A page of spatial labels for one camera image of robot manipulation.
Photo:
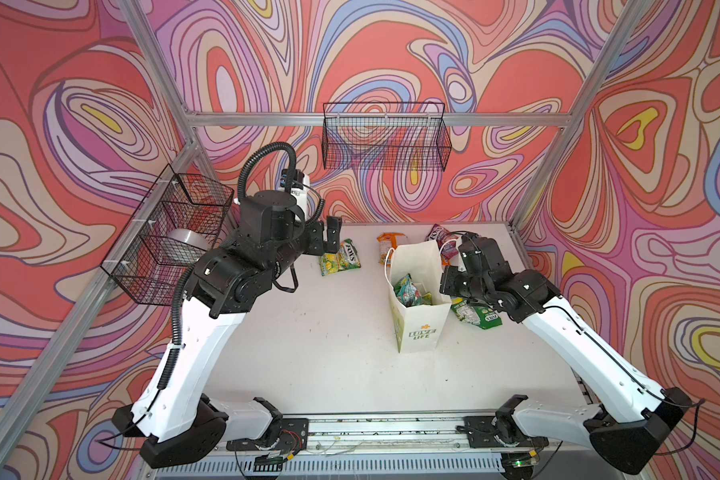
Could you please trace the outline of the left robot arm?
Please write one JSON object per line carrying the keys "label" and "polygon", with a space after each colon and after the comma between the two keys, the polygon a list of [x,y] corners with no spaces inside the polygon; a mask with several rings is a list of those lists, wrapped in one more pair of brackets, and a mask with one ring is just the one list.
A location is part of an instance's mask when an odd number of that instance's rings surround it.
{"label": "left robot arm", "polygon": [[296,291],[279,282],[296,273],[296,260],[338,252],[342,221],[322,215],[323,199],[306,211],[311,189],[286,142],[267,144],[244,163],[238,228],[180,275],[170,301],[171,340],[158,368],[140,398],[112,418],[118,436],[142,439],[137,451],[149,467],[198,462],[220,443],[275,450],[279,463],[304,448],[305,439],[266,399],[214,403],[203,389],[255,302],[271,289]]}

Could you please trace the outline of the yellow-green Fox's bag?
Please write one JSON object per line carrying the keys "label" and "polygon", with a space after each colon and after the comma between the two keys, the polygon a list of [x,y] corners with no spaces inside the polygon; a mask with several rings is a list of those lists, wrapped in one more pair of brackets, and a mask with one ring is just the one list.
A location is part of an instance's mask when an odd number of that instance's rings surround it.
{"label": "yellow-green Fox's bag", "polygon": [[325,253],[319,259],[322,276],[361,268],[358,251],[351,239],[340,242],[336,253]]}

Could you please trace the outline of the white paper bag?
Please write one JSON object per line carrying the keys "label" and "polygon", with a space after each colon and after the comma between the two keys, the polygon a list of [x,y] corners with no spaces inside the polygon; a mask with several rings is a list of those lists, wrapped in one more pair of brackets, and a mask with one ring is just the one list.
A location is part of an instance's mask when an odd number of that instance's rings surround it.
{"label": "white paper bag", "polygon": [[[434,350],[451,312],[451,298],[440,292],[442,264],[439,247],[429,240],[390,248],[384,277],[388,292],[397,350],[401,354]],[[429,295],[431,302],[406,306],[395,286],[410,278],[410,284]]]}

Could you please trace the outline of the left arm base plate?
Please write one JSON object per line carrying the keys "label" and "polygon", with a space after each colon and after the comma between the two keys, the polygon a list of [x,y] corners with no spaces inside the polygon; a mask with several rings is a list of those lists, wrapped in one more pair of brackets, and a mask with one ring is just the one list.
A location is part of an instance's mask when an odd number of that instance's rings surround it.
{"label": "left arm base plate", "polygon": [[281,413],[263,397],[228,405],[222,441],[228,451],[296,454],[308,445],[310,420]]}

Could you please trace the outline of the teal Fox's candy bag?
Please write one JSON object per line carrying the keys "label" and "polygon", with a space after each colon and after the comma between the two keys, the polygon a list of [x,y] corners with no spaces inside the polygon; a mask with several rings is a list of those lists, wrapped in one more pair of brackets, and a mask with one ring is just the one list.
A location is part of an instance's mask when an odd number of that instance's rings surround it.
{"label": "teal Fox's candy bag", "polygon": [[423,294],[413,282],[410,274],[404,275],[393,286],[393,292],[396,299],[404,307],[413,307],[423,304]]}

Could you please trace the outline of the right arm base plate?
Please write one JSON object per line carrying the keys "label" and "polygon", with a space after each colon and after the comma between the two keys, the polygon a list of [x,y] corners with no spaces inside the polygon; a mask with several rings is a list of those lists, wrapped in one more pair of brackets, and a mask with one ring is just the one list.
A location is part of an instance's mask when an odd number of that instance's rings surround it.
{"label": "right arm base plate", "polygon": [[549,440],[523,433],[513,419],[517,407],[527,400],[527,395],[515,394],[491,415],[465,416],[455,430],[467,436],[471,448],[543,449]]}

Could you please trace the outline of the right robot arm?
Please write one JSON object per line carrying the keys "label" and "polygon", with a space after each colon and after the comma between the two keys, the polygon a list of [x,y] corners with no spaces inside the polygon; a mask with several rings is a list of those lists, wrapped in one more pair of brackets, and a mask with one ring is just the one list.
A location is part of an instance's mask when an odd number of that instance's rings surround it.
{"label": "right robot arm", "polygon": [[442,273],[441,292],[507,314],[548,344],[599,400],[565,407],[516,394],[477,433],[507,447],[541,437],[590,447],[618,471],[639,474],[685,413],[697,408],[688,395],[629,363],[546,276],[513,272],[494,239],[464,231],[457,249],[457,264]]}

